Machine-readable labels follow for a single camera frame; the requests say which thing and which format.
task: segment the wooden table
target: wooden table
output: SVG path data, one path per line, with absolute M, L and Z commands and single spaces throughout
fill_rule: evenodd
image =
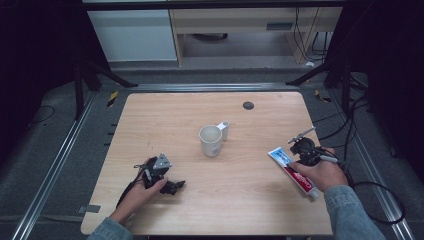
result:
M 252 110 L 243 103 L 254 104 Z M 203 155 L 199 130 L 229 121 L 228 140 Z M 137 174 L 133 166 L 164 153 L 166 176 L 185 180 L 176 195 L 157 194 L 133 217 L 137 235 L 331 235 L 322 194 L 305 196 L 268 156 L 312 126 L 300 93 L 143 93 L 128 97 L 81 230 L 91 233 L 115 209 Z M 314 132 L 308 134 L 318 143 Z

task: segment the red toothpaste tube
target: red toothpaste tube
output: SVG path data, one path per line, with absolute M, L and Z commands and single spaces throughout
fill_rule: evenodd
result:
M 292 160 L 281 147 L 268 152 L 268 155 L 271 156 L 272 159 L 274 159 L 278 165 L 280 165 L 286 171 L 286 173 L 291 177 L 291 179 L 293 179 L 293 181 L 300 187 L 300 189 L 302 189 L 306 195 L 312 197 L 312 199 L 317 199 L 319 197 L 318 190 L 312 181 L 302 174 L 295 172 L 288 166 Z

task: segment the bottle cap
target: bottle cap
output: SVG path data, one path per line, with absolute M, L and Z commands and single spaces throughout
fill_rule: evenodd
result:
M 319 194 L 316 189 L 312 189 L 311 192 L 309 193 L 309 196 L 311 196 L 315 200 L 319 197 Z

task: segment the sleeve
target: sleeve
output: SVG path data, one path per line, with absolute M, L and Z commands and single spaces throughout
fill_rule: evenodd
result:
M 133 239 L 130 231 L 121 224 L 115 222 L 111 218 L 105 218 L 103 222 L 97 226 L 87 240 L 129 240 Z
M 333 186 L 324 193 L 335 239 L 386 239 L 348 186 Z

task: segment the person's right hand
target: person's right hand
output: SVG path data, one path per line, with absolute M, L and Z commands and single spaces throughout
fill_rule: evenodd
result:
M 336 163 L 321 160 L 313 167 L 308 167 L 297 162 L 292 162 L 289 166 L 309 178 L 322 192 L 325 192 L 331 186 L 349 185 L 344 172 Z

